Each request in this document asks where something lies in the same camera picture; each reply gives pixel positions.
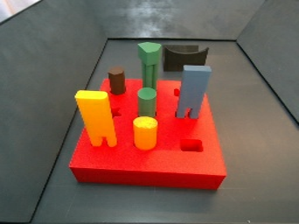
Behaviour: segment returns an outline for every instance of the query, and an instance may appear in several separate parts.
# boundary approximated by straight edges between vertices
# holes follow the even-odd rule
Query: green pentagonal prism
[[[147,66],[159,64],[162,45],[151,42],[138,44],[138,57]]]

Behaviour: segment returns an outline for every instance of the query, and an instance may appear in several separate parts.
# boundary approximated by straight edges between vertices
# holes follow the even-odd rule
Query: hole
[[[182,151],[203,151],[202,140],[199,139],[182,139]]]
[[[174,93],[175,96],[181,96],[181,89],[177,88],[177,89],[173,91],[173,93]]]
[[[115,116],[122,116],[122,114],[119,113],[119,110],[121,110],[121,108],[113,108],[113,109],[111,109],[113,117],[115,117]]]

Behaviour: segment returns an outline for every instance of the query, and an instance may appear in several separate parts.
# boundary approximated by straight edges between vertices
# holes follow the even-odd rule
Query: gray wall
[[[299,122],[299,1],[269,0],[238,43]]]
[[[237,39],[265,0],[89,1],[110,38]]]
[[[50,0],[0,25],[0,221],[29,222],[107,42],[86,2]]]

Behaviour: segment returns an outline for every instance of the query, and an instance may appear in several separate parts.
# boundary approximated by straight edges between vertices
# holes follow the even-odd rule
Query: green cylinder
[[[150,87],[143,87],[138,91],[138,115],[155,117],[157,111],[157,91]]]

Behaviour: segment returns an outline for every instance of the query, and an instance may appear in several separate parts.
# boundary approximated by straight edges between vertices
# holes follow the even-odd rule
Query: gray panel
[[[237,39],[265,0],[89,2],[110,38]]]
[[[33,218],[74,117],[74,95],[87,86],[106,42],[83,1],[42,1],[0,26],[0,221]]]
[[[299,122],[299,1],[269,0],[238,43]]]
[[[82,184],[69,164],[83,123],[75,116],[34,222],[299,222],[298,126],[236,42],[154,41],[209,47],[210,105],[229,176],[214,191]],[[113,66],[142,77],[137,44],[110,40],[91,78],[99,89]],[[178,80],[182,73],[163,72]]]

